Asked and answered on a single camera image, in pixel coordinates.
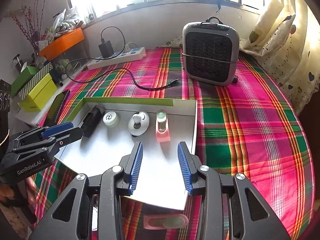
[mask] heater grille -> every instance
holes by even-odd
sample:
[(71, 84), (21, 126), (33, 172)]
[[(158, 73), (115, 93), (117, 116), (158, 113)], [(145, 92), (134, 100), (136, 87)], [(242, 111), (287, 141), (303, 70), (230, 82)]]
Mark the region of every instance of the heater grille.
[[(231, 61), (232, 41), (222, 35), (189, 32), (186, 34), (186, 54)], [(225, 82), (230, 63), (186, 56), (187, 72), (195, 77), (215, 82)]]

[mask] orange shelf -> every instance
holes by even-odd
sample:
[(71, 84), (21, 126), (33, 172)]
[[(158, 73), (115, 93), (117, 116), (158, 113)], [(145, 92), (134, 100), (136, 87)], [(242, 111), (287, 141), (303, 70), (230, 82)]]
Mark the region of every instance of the orange shelf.
[(84, 35), (82, 29), (75, 29), (59, 37), (48, 46), (46, 46), (43, 50), (39, 51), (39, 56), (45, 57), (47, 60), (52, 60), (83, 40)]

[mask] power strip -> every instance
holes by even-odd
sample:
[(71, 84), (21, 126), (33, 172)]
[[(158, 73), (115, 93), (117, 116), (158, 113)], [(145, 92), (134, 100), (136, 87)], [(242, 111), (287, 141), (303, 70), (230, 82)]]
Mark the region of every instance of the power strip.
[(122, 53), (118, 57), (115, 57), (109, 60), (93, 59), (88, 63), (87, 67), (88, 69), (91, 70), (91, 69), (110, 66), (114, 64), (135, 61), (135, 60), (142, 59), (145, 55), (146, 55), (146, 50), (144, 47), (136, 48), (136, 49), (130, 50), (129, 52)]

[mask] black charger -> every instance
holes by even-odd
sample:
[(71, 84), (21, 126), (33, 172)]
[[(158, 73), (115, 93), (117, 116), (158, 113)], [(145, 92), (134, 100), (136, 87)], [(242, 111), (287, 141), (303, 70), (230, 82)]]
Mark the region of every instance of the black charger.
[(101, 38), (101, 44), (99, 45), (99, 49), (103, 58), (111, 57), (115, 52), (113, 51), (113, 47), (110, 41), (105, 42), (103, 38)]

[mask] metal screw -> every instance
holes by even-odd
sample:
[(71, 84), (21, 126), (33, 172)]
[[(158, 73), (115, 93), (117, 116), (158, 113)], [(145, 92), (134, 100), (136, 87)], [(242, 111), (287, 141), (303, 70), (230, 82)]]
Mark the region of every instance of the metal screw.
[(242, 173), (237, 173), (236, 178), (243, 180), (245, 178), (245, 176)]
[(121, 171), (121, 170), (122, 170), (122, 167), (119, 166), (119, 165), (116, 165), (116, 166), (113, 166), (113, 167), (112, 167), (112, 171), (113, 171), (113, 172), (119, 172), (119, 171)]
[(77, 180), (84, 180), (85, 179), (85, 175), (81, 173), (81, 174), (78, 174), (76, 176), (76, 178), (77, 178)]
[(199, 167), (199, 169), (200, 169), (201, 171), (208, 171), (208, 170), (209, 170), (209, 167), (208, 167), (207, 165), (201, 165), (201, 166)]

